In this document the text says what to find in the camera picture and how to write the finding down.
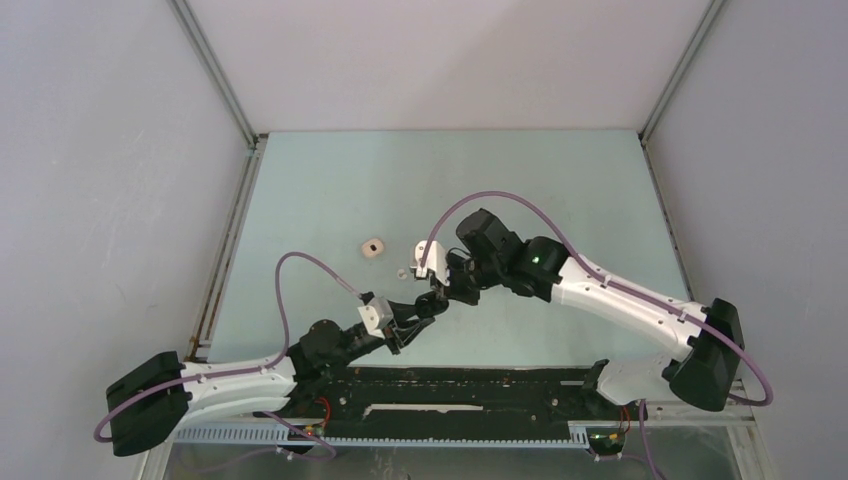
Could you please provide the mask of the pink earbud charging case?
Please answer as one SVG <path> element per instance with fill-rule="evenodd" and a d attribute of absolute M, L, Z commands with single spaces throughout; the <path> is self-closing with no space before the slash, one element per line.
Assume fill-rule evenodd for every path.
<path fill-rule="evenodd" d="M 382 255 L 385 251 L 385 244 L 379 238 L 371 238 L 364 242 L 361 246 L 362 255 L 367 259 L 374 259 Z"/>

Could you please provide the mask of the black earbud charging case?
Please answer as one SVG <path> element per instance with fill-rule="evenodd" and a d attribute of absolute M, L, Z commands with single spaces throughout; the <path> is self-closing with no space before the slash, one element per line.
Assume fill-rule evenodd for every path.
<path fill-rule="evenodd" d="M 436 291 L 429 291 L 419 295 L 414 306 L 419 319 L 435 318 L 449 308 L 449 300 Z"/>

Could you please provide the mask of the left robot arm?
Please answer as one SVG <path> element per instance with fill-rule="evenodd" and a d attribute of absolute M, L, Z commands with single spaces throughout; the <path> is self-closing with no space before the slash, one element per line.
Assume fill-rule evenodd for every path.
<path fill-rule="evenodd" d="M 347 329 L 323 319 L 285 354 L 232 363 L 183 362 L 174 351 L 154 355 L 106 390 L 108 414 L 96 440 L 117 457 L 162 444 L 182 428 L 240 414 L 312 411 L 322 389 L 354 361 L 382 347 L 399 354 L 449 307 L 434 293 L 412 304 L 367 296 Z"/>

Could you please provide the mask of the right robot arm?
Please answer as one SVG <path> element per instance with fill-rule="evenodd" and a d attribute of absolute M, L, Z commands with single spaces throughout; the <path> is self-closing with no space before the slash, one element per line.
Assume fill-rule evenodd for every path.
<path fill-rule="evenodd" d="M 587 311 L 660 347 L 660 353 L 630 364 L 596 362 L 581 392 L 591 416 L 606 418 L 654 388 L 711 412 L 723 410 L 731 399 L 744 349 L 734 304 L 662 296 L 571 253 L 558 240 L 523 240 L 485 209 L 466 217 L 456 235 L 465 247 L 462 255 L 437 241 L 422 240 L 413 249 L 416 278 L 429 280 L 442 296 L 475 305 L 483 291 L 504 287 L 521 297 Z"/>

